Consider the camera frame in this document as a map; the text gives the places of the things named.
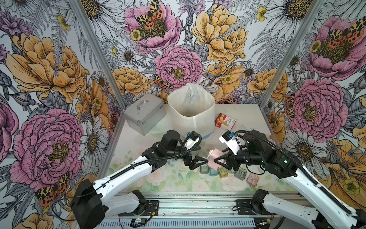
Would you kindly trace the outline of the translucent green shavings tray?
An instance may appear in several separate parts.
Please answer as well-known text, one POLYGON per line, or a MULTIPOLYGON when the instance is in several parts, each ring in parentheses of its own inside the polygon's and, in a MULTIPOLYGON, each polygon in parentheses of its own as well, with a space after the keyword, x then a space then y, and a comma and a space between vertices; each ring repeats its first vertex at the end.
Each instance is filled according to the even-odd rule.
POLYGON ((204 164, 204 165, 200 166, 200 170, 199 170, 200 174, 204 174, 204 175, 209 174, 209 171, 210 171, 210 169, 209 169, 209 166, 207 164, 204 164))

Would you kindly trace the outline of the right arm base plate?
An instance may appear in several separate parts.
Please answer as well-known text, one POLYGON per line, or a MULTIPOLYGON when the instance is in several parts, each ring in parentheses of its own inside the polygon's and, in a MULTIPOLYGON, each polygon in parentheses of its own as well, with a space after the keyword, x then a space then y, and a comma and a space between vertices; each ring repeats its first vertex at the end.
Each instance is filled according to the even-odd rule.
POLYGON ((252 202, 249 199, 237 199, 235 201, 235 205, 232 207, 232 211, 236 211, 238 213, 238 215, 241 215, 241 216, 244 216, 244 215, 274 216, 275 215, 274 213, 268 212, 262 204, 259 204, 257 202, 252 202))

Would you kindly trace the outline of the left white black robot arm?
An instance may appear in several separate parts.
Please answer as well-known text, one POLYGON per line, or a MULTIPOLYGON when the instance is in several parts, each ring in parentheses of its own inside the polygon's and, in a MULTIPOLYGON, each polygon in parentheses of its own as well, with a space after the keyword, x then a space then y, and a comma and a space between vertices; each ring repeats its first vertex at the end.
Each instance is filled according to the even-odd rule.
POLYGON ((138 179, 163 167, 170 159, 182 159, 191 170, 208 161, 191 152, 200 150, 202 136, 197 132, 187 134, 182 140, 177 131, 169 130, 161 141, 146 149, 130 165, 94 182, 86 179, 76 189, 71 201, 71 209, 81 229, 94 229, 107 216, 120 213, 140 215, 146 200, 139 191, 122 196, 115 196, 138 179))

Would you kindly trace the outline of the translucent yellow shavings tray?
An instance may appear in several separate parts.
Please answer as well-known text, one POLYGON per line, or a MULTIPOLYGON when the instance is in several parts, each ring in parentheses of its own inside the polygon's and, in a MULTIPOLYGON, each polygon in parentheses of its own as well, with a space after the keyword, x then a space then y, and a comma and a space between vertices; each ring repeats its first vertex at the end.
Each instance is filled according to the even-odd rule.
POLYGON ((218 172, 219 172, 220 178, 225 178, 225 177, 228 177, 228 175, 229 175, 228 170, 226 168, 219 168, 218 172))

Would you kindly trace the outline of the pink translucent shavings tray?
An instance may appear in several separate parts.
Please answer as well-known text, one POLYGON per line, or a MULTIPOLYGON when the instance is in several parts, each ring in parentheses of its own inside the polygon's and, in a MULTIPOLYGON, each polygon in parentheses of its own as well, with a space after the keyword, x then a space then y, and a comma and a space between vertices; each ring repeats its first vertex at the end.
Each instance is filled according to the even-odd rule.
POLYGON ((246 179, 246 182, 251 187, 256 187, 259 181, 259 176, 253 173, 250 173, 249 177, 246 179))

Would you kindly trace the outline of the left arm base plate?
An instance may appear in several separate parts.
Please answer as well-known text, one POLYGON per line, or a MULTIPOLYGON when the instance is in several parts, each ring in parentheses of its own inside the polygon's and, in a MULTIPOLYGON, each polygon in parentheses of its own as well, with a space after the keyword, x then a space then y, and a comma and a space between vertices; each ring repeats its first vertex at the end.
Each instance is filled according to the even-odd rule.
POLYGON ((159 212, 159 205, 159 200, 148 200, 139 217, 157 216, 159 212))

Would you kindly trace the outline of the grey translucent shavings tray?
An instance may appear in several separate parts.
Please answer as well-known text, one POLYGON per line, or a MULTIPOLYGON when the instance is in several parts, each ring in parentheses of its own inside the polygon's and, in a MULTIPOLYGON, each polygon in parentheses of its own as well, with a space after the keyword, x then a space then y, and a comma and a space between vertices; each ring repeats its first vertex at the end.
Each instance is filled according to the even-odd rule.
POLYGON ((239 168, 235 173, 234 176, 239 180, 243 181, 246 179, 247 170, 243 168, 239 168))

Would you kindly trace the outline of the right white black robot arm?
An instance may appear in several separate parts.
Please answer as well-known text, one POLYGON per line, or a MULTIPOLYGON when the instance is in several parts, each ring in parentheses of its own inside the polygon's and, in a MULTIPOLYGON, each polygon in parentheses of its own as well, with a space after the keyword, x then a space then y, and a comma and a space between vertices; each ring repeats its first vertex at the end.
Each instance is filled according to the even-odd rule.
POLYGON ((265 134, 256 130, 226 131, 219 140, 228 148, 214 160, 216 164, 234 171, 241 165, 258 165, 290 184, 312 205, 297 205, 258 189, 250 201, 256 214, 277 214, 309 229, 359 229, 366 225, 365 212, 336 197, 297 157, 269 141, 265 134))

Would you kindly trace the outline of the translucent blue shavings tray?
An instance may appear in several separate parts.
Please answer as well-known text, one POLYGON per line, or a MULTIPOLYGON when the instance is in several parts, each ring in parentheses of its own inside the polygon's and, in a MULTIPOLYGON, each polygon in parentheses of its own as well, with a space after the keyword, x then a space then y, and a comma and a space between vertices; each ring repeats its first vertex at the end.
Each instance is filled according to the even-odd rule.
POLYGON ((218 175, 219 175, 219 171, 218 170, 215 170, 213 168, 209 168, 209 176, 215 177, 215 176, 218 176, 218 175))

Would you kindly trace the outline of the pink pencil sharpener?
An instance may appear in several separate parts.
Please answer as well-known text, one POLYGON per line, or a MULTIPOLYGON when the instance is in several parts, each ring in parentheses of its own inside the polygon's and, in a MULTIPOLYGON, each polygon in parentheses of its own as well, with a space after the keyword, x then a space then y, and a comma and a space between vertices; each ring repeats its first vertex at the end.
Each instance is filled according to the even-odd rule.
POLYGON ((217 164, 214 160, 223 156, 224 154, 225 153, 219 149, 210 150, 208 153, 208 156, 207 156, 207 160, 208 160, 207 164, 208 164, 209 168, 214 169, 214 170, 223 168, 222 165, 217 164))

